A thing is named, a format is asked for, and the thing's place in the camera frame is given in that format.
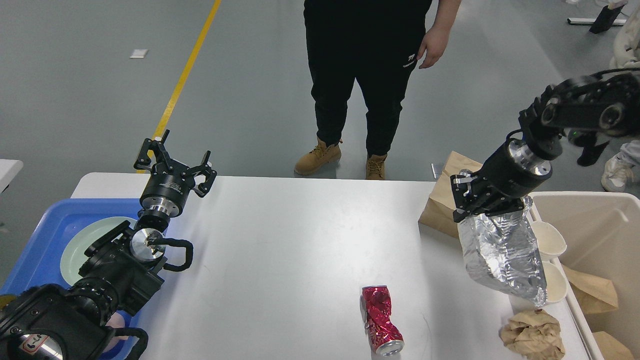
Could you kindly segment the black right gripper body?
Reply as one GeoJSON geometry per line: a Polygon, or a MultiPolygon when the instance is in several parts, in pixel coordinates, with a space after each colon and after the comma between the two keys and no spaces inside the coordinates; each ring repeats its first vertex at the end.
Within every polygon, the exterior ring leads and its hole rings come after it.
{"type": "Polygon", "coordinates": [[[487,158],[477,177],[508,198],[522,198],[553,175],[550,161],[521,139],[508,139],[487,158]]]}

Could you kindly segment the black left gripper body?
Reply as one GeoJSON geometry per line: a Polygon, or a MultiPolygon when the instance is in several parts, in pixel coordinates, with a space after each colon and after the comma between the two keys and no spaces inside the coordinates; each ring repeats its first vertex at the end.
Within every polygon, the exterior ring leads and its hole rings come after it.
{"type": "Polygon", "coordinates": [[[193,177],[182,178],[179,174],[152,173],[139,202],[146,210],[157,210],[174,218],[183,213],[194,186],[193,177]]]}

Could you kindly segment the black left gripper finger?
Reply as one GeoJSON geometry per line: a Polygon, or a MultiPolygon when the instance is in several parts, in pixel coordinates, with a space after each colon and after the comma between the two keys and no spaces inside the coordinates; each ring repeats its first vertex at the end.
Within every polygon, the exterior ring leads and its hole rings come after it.
{"type": "Polygon", "coordinates": [[[182,171],[182,179],[185,182],[187,189],[189,191],[194,191],[199,198],[204,198],[206,194],[210,192],[215,178],[218,175],[217,171],[211,168],[210,156],[211,151],[205,151],[201,164],[194,167],[187,167],[182,171]],[[203,176],[204,180],[200,183],[196,183],[196,178],[199,176],[203,176]]]}
{"type": "Polygon", "coordinates": [[[165,147],[169,134],[170,130],[165,130],[162,137],[155,137],[154,139],[147,137],[144,139],[135,158],[135,170],[143,173],[149,172],[152,176],[162,174],[176,175],[178,162],[170,157],[169,151],[165,147]]]}

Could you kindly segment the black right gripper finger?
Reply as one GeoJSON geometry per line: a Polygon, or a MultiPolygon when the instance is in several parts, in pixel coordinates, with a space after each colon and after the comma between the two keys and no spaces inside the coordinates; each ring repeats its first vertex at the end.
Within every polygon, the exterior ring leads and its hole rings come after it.
{"type": "Polygon", "coordinates": [[[512,198],[512,199],[498,199],[495,203],[489,204],[485,206],[485,210],[483,214],[488,217],[493,217],[496,215],[510,214],[512,212],[517,212],[523,210],[525,207],[525,203],[522,198],[512,198]]]}
{"type": "Polygon", "coordinates": [[[489,180],[477,173],[462,172],[450,176],[450,186],[455,203],[452,219],[461,223],[467,217],[487,214],[489,180]]]}

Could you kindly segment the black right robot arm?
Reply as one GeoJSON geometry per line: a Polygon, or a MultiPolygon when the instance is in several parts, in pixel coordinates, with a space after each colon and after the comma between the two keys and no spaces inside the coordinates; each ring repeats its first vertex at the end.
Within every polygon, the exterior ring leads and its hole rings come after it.
{"type": "Polygon", "coordinates": [[[583,149],[581,166],[592,166],[610,138],[639,137],[639,69],[618,68],[548,85],[519,112],[521,139],[510,132],[475,172],[450,176],[455,223],[473,215],[524,209],[525,196],[553,175],[562,137],[583,149]]]}

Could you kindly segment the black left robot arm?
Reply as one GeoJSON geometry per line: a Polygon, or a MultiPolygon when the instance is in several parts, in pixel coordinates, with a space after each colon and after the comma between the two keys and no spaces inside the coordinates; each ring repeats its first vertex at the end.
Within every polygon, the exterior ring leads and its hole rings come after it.
{"type": "Polygon", "coordinates": [[[205,197],[217,177],[211,151],[197,166],[183,164],[166,150],[168,136],[165,130],[162,137],[142,142],[134,168],[149,171],[150,178],[138,219],[116,224],[87,246],[79,280],[69,288],[43,284],[1,297],[3,360],[97,360],[117,337],[137,339],[128,360],[146,351],[145,330],[116,328],[108,321],[118,311],[135,316],[162,287],[160,271],[192,266],[194,245],[164,233],[183,213],[189,194],[205,197]]]}

